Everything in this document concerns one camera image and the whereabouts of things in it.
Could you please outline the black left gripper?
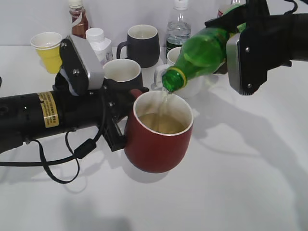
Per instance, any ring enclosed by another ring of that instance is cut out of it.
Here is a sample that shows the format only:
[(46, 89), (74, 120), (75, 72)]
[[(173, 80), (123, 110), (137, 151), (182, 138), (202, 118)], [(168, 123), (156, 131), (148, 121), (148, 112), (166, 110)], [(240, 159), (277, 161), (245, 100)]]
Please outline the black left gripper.
[(99, 90), (89, 90), (85, 95), (72, 96), (65, 78), (57, 74), (54, 93), (57, 96), (59, 132), (64, 133), (72, 128), (100, 127), (102, 116), (105, 115), (102, 136), (112, 152), (123, 149), (127, 139), (117, 124), (128, 116), (132, 109), (135, 101), (130, 93), (132, 89), (138, 89), (142, 93), (149, 91), (144, 87), (141, 76), (125, 82), (108, 78)]

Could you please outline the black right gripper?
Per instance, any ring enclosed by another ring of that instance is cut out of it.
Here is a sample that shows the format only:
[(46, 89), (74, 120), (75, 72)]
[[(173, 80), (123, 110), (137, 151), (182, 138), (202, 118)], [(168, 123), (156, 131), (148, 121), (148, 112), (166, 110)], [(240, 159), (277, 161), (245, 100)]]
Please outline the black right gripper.
[(271, 15), (265, 0), (248, 0), (233, 10), (235, 20), (246, 22), (241, 39), (251, 46), (254, 58), (267, 72), (279, 66), (291, 67), (288, 40), (293, 11)]

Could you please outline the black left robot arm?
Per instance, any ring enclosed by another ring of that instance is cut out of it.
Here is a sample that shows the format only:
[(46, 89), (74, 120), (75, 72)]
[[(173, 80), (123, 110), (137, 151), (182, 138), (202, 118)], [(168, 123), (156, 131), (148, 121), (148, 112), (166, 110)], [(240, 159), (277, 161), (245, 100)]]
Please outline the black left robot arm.
[(125, 147), (127, 139), (118, 123), (129, 115), (135, 101), (132, 90), (148, 92), (142, 84), (104, 81), (98, 90), (74, 96), (68, 83), (56, 76), (52, 91), (0, 99), (0, 151), (74, 129), (103, 125), (102, 136), (111, 151)]

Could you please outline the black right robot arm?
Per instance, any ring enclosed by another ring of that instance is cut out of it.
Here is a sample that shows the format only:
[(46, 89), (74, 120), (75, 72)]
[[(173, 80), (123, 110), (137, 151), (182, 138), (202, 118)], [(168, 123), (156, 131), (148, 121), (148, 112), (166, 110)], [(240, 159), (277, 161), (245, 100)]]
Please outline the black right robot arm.
[(308, 15), (296, 13), (297, 5), (285, 14), (271, 15), (265, 0), (248, 0), (220, 18), (205, 22), (206, 27), (242, 32), (226, 44), (230, 86), (240, 95), (252, 95), (267, 81), (269, 70), (291, 67), (292, 61), (308, 59)]

